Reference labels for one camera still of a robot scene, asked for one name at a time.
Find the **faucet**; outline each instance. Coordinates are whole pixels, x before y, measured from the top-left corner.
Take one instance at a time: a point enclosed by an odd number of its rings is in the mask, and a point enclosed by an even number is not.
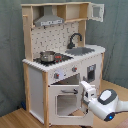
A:
[[[80,41],[82,41],[82,35],[80,34],[80,33],[74,33],[72,36],[71,36],[71,38],[70,38],[70,43],[68,44],[68,49],[72,49],[73,47],[75,47],[75,44],[73,44],[73,42],[72,42],[72,39],[73,39],[73,37],[75,36],[75,35],[78,35],[78,36],[80,36]]]

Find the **stove top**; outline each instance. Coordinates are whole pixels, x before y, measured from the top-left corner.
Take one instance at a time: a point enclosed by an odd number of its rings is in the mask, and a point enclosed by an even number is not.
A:
[[[62,63],[64,61],[73,59],[73,57],[70,57],[70,56],[67,56],[67,55],[63,55],[63,54],[60,54],[60,55],[62,56],[62,59],[60,61],[44,62],[40,58],[36,58],[33,61],[36,62],[36,63],[39,63],[43,66],[49,67],[49,66],[52,66],[52,65],[55,65],[55,64]]]

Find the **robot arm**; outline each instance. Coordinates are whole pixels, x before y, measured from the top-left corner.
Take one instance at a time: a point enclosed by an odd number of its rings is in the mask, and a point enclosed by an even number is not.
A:
[[[128,111],[128,101],[120,101],[117,93],[112,89],[104,90],[97,97],[95,87],[85,81],[81,81],[78,95],[88,109],[104,121],[110,121],[115,114]]]

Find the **wooden play kitchen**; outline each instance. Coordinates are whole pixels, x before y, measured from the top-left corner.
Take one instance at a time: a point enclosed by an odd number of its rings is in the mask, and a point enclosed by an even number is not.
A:
[[[104,5],[89,2],[23,4],[26,108],[49,125],[93,125],[93,113],[80,107],[79,81],[97,95],[105,49],[85,45],[86,21],[103,22]],[[82,116],[74,115],[80,111]]]

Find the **burner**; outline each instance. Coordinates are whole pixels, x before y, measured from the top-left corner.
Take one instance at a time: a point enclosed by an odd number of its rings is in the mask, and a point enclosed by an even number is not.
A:
[[[41,61],[40,58],[36,58],[33,61],[48,67],[48,66],[51,66],[51,65],[54,65],[54,64],[57,64],[57,63],[64,62],[64,61],[69,60],[69,59],[73,59],[73,57],[70,57],[70,56],[66,56],[66,55],[62,55],[62,54],[61,54],[61,56],[62,56],[62,59],[60,61],[55,60],[55,61],[52,61],[52,62],[44,62],[44,61]]]

